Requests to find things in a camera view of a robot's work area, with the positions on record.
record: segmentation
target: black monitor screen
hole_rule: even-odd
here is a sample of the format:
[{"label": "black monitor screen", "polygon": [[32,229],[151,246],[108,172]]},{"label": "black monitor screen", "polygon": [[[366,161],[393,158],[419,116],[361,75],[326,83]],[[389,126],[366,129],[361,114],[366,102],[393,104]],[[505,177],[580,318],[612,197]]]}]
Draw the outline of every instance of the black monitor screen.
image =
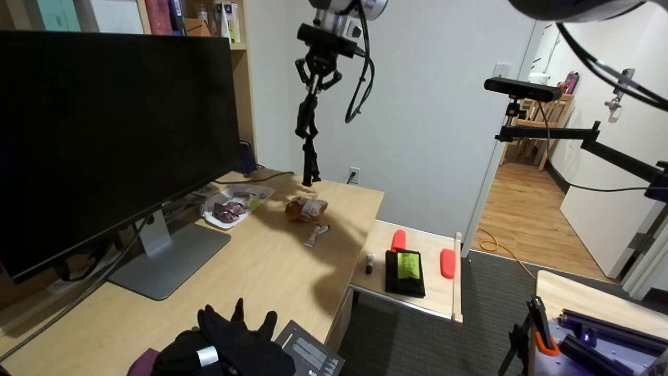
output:
[{"label": "black monitor screen", "polygon": [[0,264],[23,279],[236,168],[217,38],[0,33]]}]

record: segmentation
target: white wall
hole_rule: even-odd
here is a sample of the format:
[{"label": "white wall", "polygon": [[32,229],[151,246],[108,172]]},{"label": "white wall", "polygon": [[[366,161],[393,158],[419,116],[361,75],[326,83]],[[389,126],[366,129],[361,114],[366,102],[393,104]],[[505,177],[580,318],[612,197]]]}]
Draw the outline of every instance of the white wall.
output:
[{"label": "white wall", "polygon": [[[636,82],[668,95],[668,12],[656,5],[644,5],[613,20],[568,26],[568,29],[596,58],[620,70],[634,67]],[[610,123],[603,102],[612,98],[612,87],[593,78],[562,41],[553,54],[550,83],[564,80],[568,70],[578,70],[581,78],[570,127],[591,127],[598,120],[598,141],[651,165],[668,158],[668,113],[653,110],[626,95],[620,122]],[[580,150],[580,141],[559,141],[550,161],[573,183],[603,187],[647,185],[647,181]],[[653,205],[642,192],[595,195],[570,191],[562,211],[600,270],[607,276],[616,276],[629,254],[626,249],[629,238]]]},{"label": "white wall", "polygon": [[[291,131],[305,89],[291,63],[306,51],[293,40],[291,14],[311,20],[312,10],[306,0],[260,7],[250,7],[247,20],[259,158],[301,172]],[[393,0],[371,23],[378,78],[362,114],[341,122],[361,60],[341,58],[345,83],[318,98],[322,175],[345,181],[350,165],[361,168],[359,183],[386,192],[381,220],[437,234],[465,229],[505,106],[482,82],[495,63],[518,70],[530,31],[531,20],[498,0]]]}]

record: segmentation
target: gloved hand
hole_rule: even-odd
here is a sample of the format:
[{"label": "gloved hand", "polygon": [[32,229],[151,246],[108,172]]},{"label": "gloved hand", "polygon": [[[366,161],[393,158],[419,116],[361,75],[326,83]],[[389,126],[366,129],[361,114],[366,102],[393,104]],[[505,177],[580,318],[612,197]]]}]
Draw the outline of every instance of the gloved hand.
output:
[{"label": "gloved hand", "polygon": [[270,334],[275,311],[269,311],[259,330],[250,333],[243,322],[243,300],[236,300],[231,322],[220,318],[210,305],[198,311],[199,334],[214,345],[218,358],[242,376],[293,376],[293,361]]}]

